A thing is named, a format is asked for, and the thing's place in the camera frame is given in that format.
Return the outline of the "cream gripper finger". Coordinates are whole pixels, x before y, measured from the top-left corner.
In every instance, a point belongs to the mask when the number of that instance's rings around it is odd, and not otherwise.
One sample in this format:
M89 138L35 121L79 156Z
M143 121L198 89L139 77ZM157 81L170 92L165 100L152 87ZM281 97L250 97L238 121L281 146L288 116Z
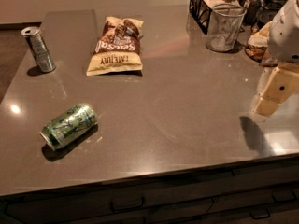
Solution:
M257 92L262 92L263 91L263 89L265 88L265 86L268 82L268 79L270 78L272 70L273 70L272 67L265 67L265 69L263 70L263 72L260 76L260 79L259 79L259 82L258 82L258 85L257 85L257 89L256 89Z
M257 92L252 101L253 112L271 116L294 92L299 89L299 64L279 62L273 68L262 92Z

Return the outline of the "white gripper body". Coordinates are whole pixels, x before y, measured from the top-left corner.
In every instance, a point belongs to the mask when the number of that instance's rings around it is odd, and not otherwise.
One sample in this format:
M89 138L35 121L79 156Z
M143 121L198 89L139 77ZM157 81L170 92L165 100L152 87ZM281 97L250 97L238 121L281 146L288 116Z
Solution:
M299 62L299 0L288 0L272 20L268 50L280 61Z

